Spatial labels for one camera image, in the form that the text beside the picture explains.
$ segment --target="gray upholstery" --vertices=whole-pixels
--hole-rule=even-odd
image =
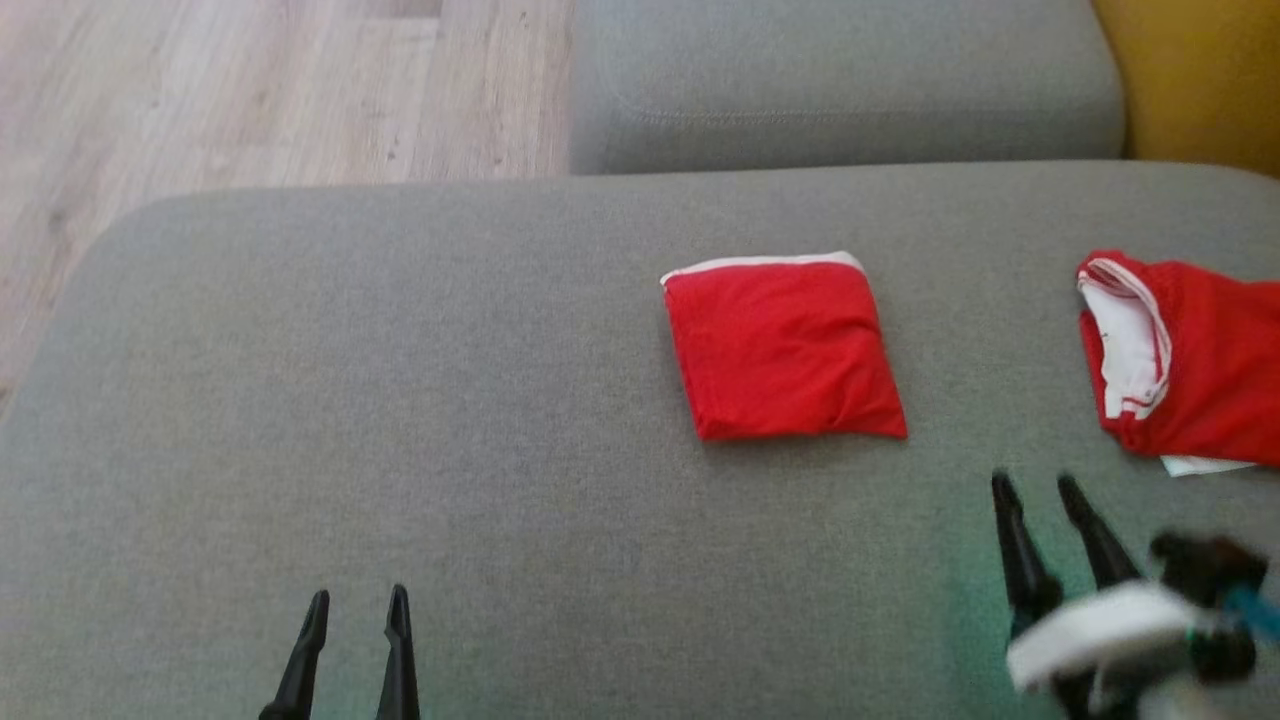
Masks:
[[[151,206],[0,427],[0,716],[255,716],[321,587],[315,716],[367,716],[399,580],[439,717],[1057,717],[1005,674],[993,466],[1074,593],[1064,468],[1139,559],[1166,524],[1280,556],[1274,474],[1170,479],[1098,429],[1074,268],[1274,278],[1277,227],[1276,182],[1137,163]],[[698,442],[658,277],[833,249],[870,273],[910,439]],[[1280,700],[1262,664],[1240,717]]]
[[[1115,158],[1088,0],[579,0],[575,173]]]

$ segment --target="folded cloth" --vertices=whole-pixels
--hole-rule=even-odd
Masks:
[[[662,286],[700,438],[906,437],[876,300],[847,252],[709,260]]]
[[[1098,418],[1125,448],[1175,474],[1280,466],[1280,283],[1116,251],[1076,281]]]

